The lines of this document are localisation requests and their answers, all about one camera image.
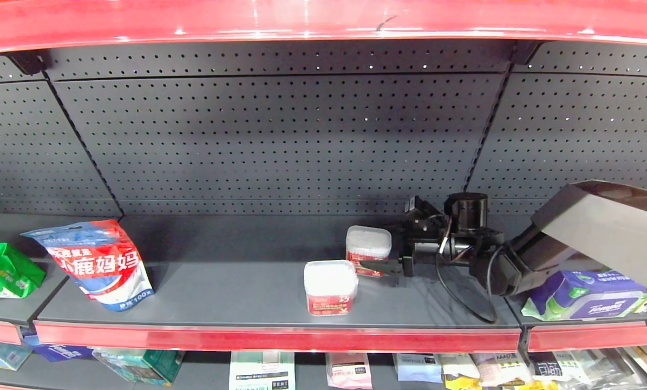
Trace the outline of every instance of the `tissue pack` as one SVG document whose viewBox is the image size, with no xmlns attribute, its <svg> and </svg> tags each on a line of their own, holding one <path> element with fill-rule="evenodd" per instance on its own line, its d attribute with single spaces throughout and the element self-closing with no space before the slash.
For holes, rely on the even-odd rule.
<svg viewBox="0 0 647 390">
<path fill-rule="evenodd" d="M 531 291 L 521 313 L 544 321 L 621 317 L 646 298 L 645 287 L 617 271 L 558 271 Z"/>
</svg>

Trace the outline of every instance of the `shelf surface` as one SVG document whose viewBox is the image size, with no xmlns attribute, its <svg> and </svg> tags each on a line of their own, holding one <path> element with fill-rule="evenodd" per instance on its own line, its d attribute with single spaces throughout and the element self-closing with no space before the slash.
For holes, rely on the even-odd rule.
<svg viewBox="0 0 647 390">
<path fill-rule="evenodd" d="M 0 214 L 0 242 L 9 242 L 47 272 L 42 286 L 23 299 L 0 299 L 0 341 L 19 344 L 17 326 L 31 325 L 54 292 L 66 281 L 66 273 L 54 264 L 34 240 L 19 235 L 28 230 L 80 222 L 78 217 Z"/>
<path fill-rule="evenodd" d="M 325 354 L 297 353 L 294 355 L 294 376 L 296 388 L 306 390 L 329 390 L 326 383 Z M 375 390 L 443 390 L 440 383 L 398 382 L 390 354 L 370 353 L 372 386 Z M 181 370 L 172 388 L 193 390 L 229 388 L 230 354 L 210 352 L 189 352 L 184 358 Z M 134 390 L 153 390 L 157 386 L 139 383 Z"/>
<path fill-rule="evenodd" d="M 131 390 L 135 383 L 120 376 L 94 358 L 51 362 L 31 354 L 17 371 L 0 369 L 4 388 L 46 388 L 47 390 Z"/>
<path fill-rule="evenodd" d="M 113 313 L 68 281 L 36 321 L 42 341 L 188 350 L 515 350 L 519 324 L 503 298 L 500 323 L 481 323 L 432 277 L 360 277 L 346 316 L 306 308 L 307 261 L 343 258 L 345 232 L 363 217 L 125 217 L 155 295 Z M 448 284 L 488 315 L 482 289 L 463 270 Z"/>
<path fill-rule="evenodd" d="M 647 1 L 0 1 L 0 52 L 126 42 L 393 37 L 647 44 Z"/>
</svg>

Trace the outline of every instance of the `hanging product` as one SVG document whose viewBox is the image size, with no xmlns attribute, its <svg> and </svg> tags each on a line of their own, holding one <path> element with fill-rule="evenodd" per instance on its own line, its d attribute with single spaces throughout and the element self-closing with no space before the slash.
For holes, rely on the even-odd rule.
<svg viewBox="0 0 647 390">
<path fill-rule="evenodd" d="M 0 298 L 24 298 L 42 285 L 44 272 L 11 244 L 0 243 Z"/>
<path fill-rule="evenodd" d="M 295 390 L 294 352 L 234 351 L 230 390 Z"/>
<path fill-rule="evenodd" d="M 394 353 L 398 381 L 442 383 L 441 362 L 433 353 Z"/>
<path fill-rule="evenodd" d="M 124 311 L 153 294 L 138 249 L 115 220 L 22 233 L 37 240 L 90 299 Z"/>
<path fill-rule="evenodd" d="M 373 271 L 360 265 L 360 262 L 387 262 L 390 254 L 390 232 L 376 227 L 351 226 L 345 238 L 348 257 L 358 274 L 382 277 L 382 272 Z"/>
<path fill-rule="evenodd" d="M 326 353 L 328 386 L 371 389 L 371 370 L 366 353 Z"/>
<path fill-rule="evenodd" d="M 304 289 L 309 313 L 314 316 L 349 313 L 357 284 L 355 266 L 347 260 L 308 262 L 304 266 Z"/>
</svg>

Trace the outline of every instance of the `snack bag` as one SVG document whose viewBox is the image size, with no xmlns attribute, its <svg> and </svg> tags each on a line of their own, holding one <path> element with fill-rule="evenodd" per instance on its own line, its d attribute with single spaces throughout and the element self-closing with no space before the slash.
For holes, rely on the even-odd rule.
<svg viewBox="0 0 647 390">
<path fill-rule="evenodd" d="M 154 294 L 133 242 L 115 220 L 80 222 L 22 233 L 56 260 L 88 298 L 124 311 Z"/>
</svg>

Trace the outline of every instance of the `purple label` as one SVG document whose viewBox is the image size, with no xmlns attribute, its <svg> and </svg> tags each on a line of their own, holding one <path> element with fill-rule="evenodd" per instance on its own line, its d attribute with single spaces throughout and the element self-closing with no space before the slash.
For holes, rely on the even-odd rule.
<svg viewBox="0 0 647 390">
<path fill-rule="evenodd" d="M 637 300 L 637 298 L 595 299 L 583 304 L 580 309 L 576 310 L 576 313 L 571 315 L 571 318 L 587 319 L 618 316 Z"/>
</svg>

